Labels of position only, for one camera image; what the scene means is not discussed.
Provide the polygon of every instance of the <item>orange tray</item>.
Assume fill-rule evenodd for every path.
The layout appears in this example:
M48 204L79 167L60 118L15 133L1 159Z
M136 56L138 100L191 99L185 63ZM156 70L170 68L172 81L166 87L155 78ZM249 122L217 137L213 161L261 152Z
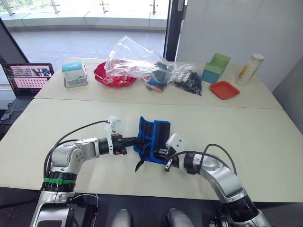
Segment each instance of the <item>orange tray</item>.
M226 81L211 84L210 90L220 99L228 99L240 94L240 91Z

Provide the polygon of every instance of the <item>blue pouch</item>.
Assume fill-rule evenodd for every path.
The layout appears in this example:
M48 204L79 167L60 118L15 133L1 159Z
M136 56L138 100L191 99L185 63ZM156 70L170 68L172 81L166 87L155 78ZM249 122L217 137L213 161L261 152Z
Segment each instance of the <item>blue pouch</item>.
M165 158L155 154L154 151L167 149L166 141L169 139L170 122L154 121L149 122L142 116L139 122L138 143L134 145L134 150L139 154L135 172L144 163L144 161L166 164Z

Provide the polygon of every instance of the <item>red bowl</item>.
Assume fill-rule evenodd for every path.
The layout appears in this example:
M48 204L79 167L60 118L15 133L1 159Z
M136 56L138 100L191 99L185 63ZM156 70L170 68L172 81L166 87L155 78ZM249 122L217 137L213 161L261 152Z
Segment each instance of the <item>red bowl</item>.
M95 80L109 87L124 87L131 85L136 78L129 76L120 76L120 77L112 77L106 74L104 69L105 63L102 63L97 66L94 70Z

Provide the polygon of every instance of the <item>balcony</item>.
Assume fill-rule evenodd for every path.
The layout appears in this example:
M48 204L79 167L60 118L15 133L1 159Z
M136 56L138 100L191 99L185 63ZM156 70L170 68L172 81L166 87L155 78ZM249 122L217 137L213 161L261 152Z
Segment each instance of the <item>balcony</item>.
M7 27L97 26L165 30L169 0L1 0Z

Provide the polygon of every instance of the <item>white table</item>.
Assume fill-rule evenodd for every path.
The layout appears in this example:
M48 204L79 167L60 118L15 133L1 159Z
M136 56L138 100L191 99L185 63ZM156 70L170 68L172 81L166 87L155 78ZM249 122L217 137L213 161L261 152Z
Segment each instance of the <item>white table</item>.
M53 75L48 83L36 95L36 98L70 99L87 101L106 101L123 103L145 103L163 105L190 105L190 106L226 106L282 109L281 105L260 78L255 75L246 87L235 83L236 76L241 72L243 65L230 64L219 81L226 80L235 86L240 94L228 100L221 100L209 90L209 83L203 82L202 96L193 95L183 91L173 84L169 84L162 94L146 89L143 80L136 80L131 86L124 88L111 88L95 80L94 69L104 59L68 58L66 62L82 60L86 66L89 78L87 86L66 89L61 68ZM204 64L196 64L200 73Z
M87 123L115 115L119 133L136 136L139 117L168 120L188 149L217 143L233 157L238 176L253 201L302 202L303 139L283 110L184 105L151 105L77 100L34 99L0 142L0 186L39 189L43 162L62 135ZM103 125L69 138L105 137ZM222 152L210 149L227 163ZM84 163L76 192L217 199L197 175L145 162L137 173L138 155L101 156Z

